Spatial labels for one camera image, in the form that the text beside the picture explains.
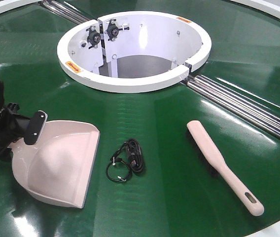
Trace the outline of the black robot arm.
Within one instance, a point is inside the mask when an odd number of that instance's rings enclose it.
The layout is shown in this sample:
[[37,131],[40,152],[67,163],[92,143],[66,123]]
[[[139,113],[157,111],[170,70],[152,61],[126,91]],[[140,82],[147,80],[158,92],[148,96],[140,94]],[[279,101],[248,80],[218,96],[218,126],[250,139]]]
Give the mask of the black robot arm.
[[11,160],[9,145],[24,139],[26,145],[34,145],[40,138],[48,115],[37,111],[32,117],[18,113],[17,103],[5,104],[4,83],[0,80],[0,159]]

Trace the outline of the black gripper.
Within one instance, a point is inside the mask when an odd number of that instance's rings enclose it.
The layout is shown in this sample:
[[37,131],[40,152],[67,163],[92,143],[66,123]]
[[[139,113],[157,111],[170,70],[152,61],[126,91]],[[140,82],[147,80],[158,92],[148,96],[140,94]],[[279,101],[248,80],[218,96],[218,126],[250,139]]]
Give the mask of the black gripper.
[[22,137],[26,145],[34,145],[48,118],[44,111],[37,111],[30,118],[18,114],[19,109],[17,103],[9,103],[0,109],[0,160],[11,161],[8,146]]

